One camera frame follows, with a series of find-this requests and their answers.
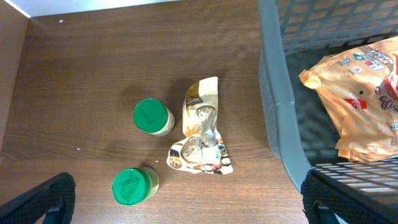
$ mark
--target green jar lid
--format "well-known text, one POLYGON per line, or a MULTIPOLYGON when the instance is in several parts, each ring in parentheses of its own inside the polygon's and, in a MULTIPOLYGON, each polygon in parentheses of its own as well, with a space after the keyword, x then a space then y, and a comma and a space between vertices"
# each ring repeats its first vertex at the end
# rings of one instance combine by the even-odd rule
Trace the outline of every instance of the green jar lid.
POLYGON ((126 169, 113 180, 113 196, 122 205, 135 205, 148 196, 150 180, 140 168, 126 169))
POLYGON ((167 124, 169 113, 159 100, 148 98, 137 104, 132 118, 139 129, 155 133, 167 124))

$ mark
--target wooden table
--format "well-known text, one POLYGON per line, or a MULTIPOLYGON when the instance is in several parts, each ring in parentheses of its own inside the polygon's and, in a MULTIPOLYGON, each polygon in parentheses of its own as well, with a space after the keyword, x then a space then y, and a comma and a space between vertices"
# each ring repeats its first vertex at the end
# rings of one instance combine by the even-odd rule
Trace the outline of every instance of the wooden table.
POLYGON ((1 151, 0 203, 69 172, 74 223, 307 222, 267 143, 257 17, 256 1, 191 0, 32 18, 1 151), (185 92, 212 76, 234 173, 172 170, 165 160, 183 139, 185 92), (134 126, 132 111, 148 97, 174 112, 166 137, 134 126), (114 176, 141 164, 159 173, 158 193, 118 205, 114 176))

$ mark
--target jar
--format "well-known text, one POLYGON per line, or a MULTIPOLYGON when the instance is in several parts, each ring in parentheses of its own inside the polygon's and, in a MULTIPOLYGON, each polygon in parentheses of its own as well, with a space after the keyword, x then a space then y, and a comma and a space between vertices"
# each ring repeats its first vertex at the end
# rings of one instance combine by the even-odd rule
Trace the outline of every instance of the jar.
POLYGON ((122 205, 143 202, 152 197, 158 188, 159 176, 149 167, 125 169, 112 184, 113 196, 122 205))
POLYGON ((132 118, 139 129, 156 136, 165 136, 174 127, 173 113, 159 100, 152 98, 139 102, 132 118))

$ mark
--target plastic crate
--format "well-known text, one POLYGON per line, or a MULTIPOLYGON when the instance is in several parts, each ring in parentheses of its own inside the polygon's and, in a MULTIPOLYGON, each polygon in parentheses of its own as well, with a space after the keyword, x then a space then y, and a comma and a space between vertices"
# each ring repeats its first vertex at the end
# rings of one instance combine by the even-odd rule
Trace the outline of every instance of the plastic crate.
MULTIPOLYGON (((308 153, 306 155, 308 151, 303 149, 300 138, 302 127, 298 122, 300 114, 297 113, 301 102, 295 100, 295 96, 299 98, 301 93, 292 87, 294 80, 289 76, 286 61, 301 51, 320 49, 319 54, 315 55, 322 57, 322 54, 337 53, 395 36, 398 31, 398 1, 258 0, 258 3, 262 41, 259 84, 269 145, 300 190, 307 172, 314 166, 319 169, 322 166, 317 165, 316 161, 310 163, 308 153)), ((329 121, 325 127, 331 125, 333 124, 329 121)), ((335 154, 331 155, 328 166, 344 162, 342 158, 337 158, 337 150, 330 146, 331 142, 332 139, 326 146, 335 154)), ((386 165, 398 166, 392 160, 384 162, 386 165)), ((398 184, 396 174, 377 175, 393 178, 395 180, 389 179, 389 182, 398 184)), ((386 186, 384 182, 378 181, 375 184, 378 188, 380 185, 385 186, 382 188, 387 191, 397 190, 398 186, 386 186)))

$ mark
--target plastic packaging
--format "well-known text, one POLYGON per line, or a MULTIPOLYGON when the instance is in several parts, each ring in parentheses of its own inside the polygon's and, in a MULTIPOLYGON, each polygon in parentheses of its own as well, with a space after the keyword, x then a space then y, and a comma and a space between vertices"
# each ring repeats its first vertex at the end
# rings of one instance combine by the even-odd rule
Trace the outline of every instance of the plastic packaging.
POLYGON ((398 37, 347 50, 300 74, 341 138, 338 155, 378 161, 398 154, 398 37))
POLYGON ((183 104, 182 129, 185 139, 172 145, 167 164, 194 174, 229 174, 233 168, 223 139, 217 131, 218 78, 193 84, 183 104))

